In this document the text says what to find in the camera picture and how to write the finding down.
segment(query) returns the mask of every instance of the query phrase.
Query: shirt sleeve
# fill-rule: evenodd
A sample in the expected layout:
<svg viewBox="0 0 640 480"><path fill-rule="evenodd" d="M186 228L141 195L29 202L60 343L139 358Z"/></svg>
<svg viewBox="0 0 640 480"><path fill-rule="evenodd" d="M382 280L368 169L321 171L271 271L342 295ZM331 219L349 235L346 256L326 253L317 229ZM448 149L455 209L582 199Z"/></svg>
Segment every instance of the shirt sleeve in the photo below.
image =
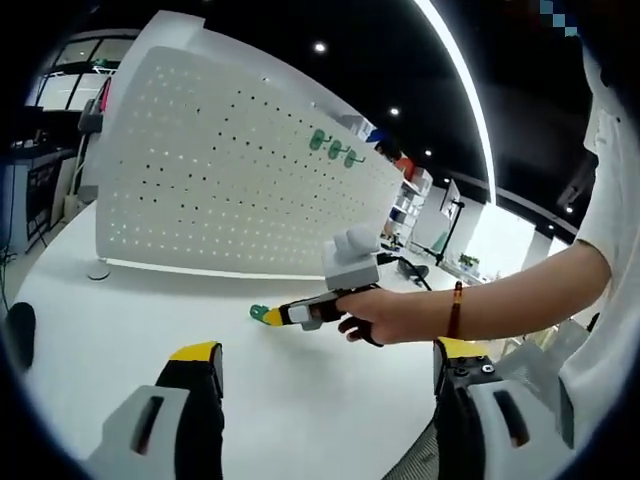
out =
<svg viewBox="0 0 640 480"><path fill-rule="evenodd" d="M620 170L620 144L615 119L600 113L600 126L596 136L599 165L591 194L589 208L576 240L595 247L614 270L618 241L622 228L622 193Z"/></svg>

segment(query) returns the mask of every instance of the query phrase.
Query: pegboard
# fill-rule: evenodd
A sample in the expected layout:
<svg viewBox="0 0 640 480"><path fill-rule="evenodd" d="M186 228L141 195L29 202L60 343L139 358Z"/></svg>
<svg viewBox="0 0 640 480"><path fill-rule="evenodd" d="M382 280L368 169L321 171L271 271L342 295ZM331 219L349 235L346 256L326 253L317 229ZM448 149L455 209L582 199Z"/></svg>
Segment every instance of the pegboard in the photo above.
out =
<svg viewBox="0 0 640 480"><path fill-rule="evenodd" d="M323 242L359 223L382 230L402 181L286 92L165 47L138 67L105 140L96 242L107 259L322 275Z"/></svg>

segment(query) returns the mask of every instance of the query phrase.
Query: ceiling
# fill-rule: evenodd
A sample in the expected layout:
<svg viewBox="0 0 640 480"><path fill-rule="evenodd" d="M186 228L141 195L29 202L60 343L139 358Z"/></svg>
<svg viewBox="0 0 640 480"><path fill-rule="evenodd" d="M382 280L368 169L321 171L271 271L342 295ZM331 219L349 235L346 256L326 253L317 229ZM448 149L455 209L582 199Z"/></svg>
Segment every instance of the ceiling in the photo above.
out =
<svg viewBox="0 0 640 480"><path fill-rule="evenodd" d="M498 205L548 234L554 224L554 234L570 239L562 225L579 225L596 164L582 146L591 96L579 40L531 11L537 2L433 3L478 90ZM447 52L413 0L377 0L375 8L368 0L166 0L136 10L123 0L105 0L79 30L142 28L158 9L204 16L206 28L289 63L388 131L437 184L453 176L463 195L488 199L471 107ZM314 52L316 41L326 43L323 55ZM400 115L390 115L391 107ZM561 220L550 222L556 217Z"/></svg>

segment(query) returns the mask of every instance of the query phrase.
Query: led light strip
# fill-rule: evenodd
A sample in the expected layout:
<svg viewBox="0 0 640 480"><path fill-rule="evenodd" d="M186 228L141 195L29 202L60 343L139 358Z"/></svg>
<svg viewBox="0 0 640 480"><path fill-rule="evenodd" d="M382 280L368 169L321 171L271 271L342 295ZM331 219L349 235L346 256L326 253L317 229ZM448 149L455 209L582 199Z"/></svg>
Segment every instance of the led light strip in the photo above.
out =
<svg viewBox="0 0 640 480"><path fill-rule="evenodd" d="M418 7L420 7L420 10L422 10L422 13L424 13L424 15L427 17L427 20L429 20L429 23L431 23L431 26L438 34L438 37L440 37L440 40L442 41L444 47L447 49L447 52L449 53L454 66L456 67L456 71L460 76L460 80L462 80L462 85L467 92L467 97L469 97L469 103L471 104L471 109L473 110L473 116L476 117L478 134L480 135L480 142L482 143L484 161L487 167L487 182L489 183L490 202L495 204L496 179L493 170L493 156L491 154L491 145L489 143L489 132L487 130L487 123L484 120L484 115L482 114L482 107L480 106L478 92L476 92L476 87L473 84L473 80L471 79L471 73L469 73L469 68L464 62L462 53L460 52L456 41L453 39L451 32L447 28L447 25L444 23L444 20L435 9L435 7L431 4L431 2L429 0L413 1Z"/></svg>

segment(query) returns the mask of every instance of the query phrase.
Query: red bracelet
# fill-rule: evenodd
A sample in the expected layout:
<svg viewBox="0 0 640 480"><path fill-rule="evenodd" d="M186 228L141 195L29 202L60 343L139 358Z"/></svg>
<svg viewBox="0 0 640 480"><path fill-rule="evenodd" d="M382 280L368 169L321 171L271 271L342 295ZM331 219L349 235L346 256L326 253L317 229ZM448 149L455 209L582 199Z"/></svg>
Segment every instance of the red bracelet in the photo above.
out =
<svg viewBox="0 0 640 480"><path fill-rule="evenodd" d="M456 282L453 290L453 305L451 306L451 316L449 317L449 328L447 329L447 337L458 338L458 329L460 328L460 303L462 302L462 282Z"/></svg>

